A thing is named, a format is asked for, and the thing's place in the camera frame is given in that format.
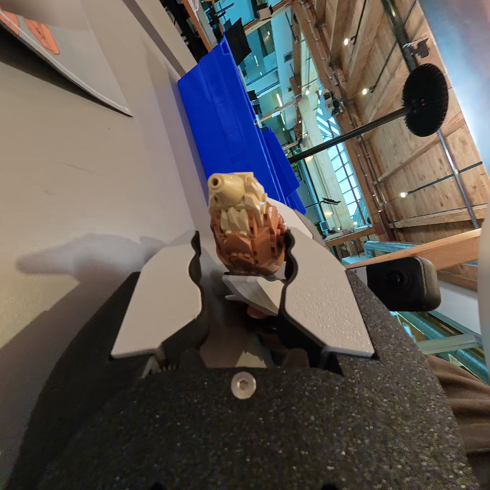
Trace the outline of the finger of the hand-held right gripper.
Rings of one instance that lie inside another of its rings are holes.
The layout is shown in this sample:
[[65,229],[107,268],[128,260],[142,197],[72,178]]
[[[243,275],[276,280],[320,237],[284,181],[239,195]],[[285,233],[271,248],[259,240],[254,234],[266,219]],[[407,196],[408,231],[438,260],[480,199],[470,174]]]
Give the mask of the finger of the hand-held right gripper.
[[303,223],[299,215],[295,210],[291,209],[287,205],[281,203],[280,201],[274,200],[268,197],[268,203],[277,208],[277,211],[281,217],[283,217],[287,228],[297,228],[303,234],[309,238],[313,238],[312,233],[309,231],[307,226]]
[[230,290],[225,298],[246,303],[262,315],[278,316],[284,281],[262,275],[225,273],[223,283]]

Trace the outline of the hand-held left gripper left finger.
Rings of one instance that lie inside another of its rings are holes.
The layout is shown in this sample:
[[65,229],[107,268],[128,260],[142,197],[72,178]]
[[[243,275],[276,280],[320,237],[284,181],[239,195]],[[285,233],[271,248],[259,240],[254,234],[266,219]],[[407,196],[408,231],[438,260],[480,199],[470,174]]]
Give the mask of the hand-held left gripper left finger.
[[113,358],[153,354],[179,360],[182,352],[204,343],[209,327],[200,255],[199,232],[190,230],[144,265],[113,345]]

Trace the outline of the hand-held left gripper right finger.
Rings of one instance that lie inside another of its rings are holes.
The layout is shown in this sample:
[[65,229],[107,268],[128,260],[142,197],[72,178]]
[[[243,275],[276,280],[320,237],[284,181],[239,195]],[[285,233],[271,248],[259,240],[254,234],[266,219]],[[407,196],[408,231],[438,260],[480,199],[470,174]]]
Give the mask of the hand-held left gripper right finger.
[[280,312],[328,352],[371,358],[375,350],[343,265],[298,228],[288,229],[286,244]]

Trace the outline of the orange brick claw model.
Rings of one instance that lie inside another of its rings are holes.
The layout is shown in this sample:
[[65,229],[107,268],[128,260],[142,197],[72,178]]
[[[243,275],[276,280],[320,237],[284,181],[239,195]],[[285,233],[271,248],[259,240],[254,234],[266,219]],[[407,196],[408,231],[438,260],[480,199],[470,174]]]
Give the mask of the orange brick claw model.
[[252,172],[208,179],[210,227],[218,258],[232,273],[271,276],[285,260],[286,223]]

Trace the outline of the blue plastic bin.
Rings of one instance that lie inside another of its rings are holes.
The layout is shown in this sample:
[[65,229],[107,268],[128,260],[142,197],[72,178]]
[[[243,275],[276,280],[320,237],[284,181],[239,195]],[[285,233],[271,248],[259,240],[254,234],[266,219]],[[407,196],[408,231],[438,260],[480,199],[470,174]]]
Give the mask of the blue plastic bin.
[[270,128],[262,128],[261,136],[267,150],[272,176],[277,187],[279,200],[291,209],[306,214],[306,208],[297,193],[300,184],[298,178],[285,156],[284,150]]
[[253,172],[269,198],[279,198],[255,112],[227,40],[178,81],[206,178]]

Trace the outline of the grey instruction booklet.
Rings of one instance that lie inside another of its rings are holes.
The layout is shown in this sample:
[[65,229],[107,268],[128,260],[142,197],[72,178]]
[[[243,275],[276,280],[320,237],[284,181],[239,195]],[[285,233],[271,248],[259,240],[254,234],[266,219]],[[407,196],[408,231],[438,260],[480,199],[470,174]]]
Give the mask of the grey instruction booklet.
[[86,93],[133,116],[83,1],[1,1],[1,27]]

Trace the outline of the grey desk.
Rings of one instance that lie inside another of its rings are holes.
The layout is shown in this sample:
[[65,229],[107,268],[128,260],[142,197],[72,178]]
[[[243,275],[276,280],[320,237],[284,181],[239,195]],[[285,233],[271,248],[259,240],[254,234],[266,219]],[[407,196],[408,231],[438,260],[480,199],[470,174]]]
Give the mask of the grey desk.
[[1,488],[62,352],[203,199],[177,89],[195,60],[161,1],[50,10],[41,22],[93,31],[132,115],[1,26]]

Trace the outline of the wooden ceiling beam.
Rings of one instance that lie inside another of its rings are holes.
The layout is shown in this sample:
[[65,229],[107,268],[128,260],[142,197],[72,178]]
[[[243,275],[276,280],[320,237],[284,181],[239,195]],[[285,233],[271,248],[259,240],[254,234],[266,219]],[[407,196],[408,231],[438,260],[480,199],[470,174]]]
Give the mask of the wooden ceiling beam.
[[481,229],[467,231],[351,265],[345,265],[345,268],[354,269],[382,262],[419,256],[429,260],[436,270],[444,270],[451,266],[478,260],[481,231]]

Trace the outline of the black hanging panel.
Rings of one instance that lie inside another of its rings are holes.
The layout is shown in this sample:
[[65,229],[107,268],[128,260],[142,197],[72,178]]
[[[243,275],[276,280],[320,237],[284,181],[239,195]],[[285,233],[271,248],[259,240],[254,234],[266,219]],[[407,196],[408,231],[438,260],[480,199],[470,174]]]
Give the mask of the black hanging panel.
[[234,24],[231,24],[230,20],[226,21],[224,29],[224,36],[230,47],[235,64],[239,66],[252,52],[244,31],[242,18],[238,18]]

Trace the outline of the silver ventilation duct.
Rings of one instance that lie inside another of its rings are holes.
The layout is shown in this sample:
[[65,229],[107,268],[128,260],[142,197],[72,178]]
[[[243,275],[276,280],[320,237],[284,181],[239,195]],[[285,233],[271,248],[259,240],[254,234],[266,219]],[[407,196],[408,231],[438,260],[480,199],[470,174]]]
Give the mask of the silver ventilation duct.
[[366,241],[364,242],[364,255],[367,260],[370,260],[377,257],[377,252],[389,254],[405,250],[410,247],[411,245],[404,242]]

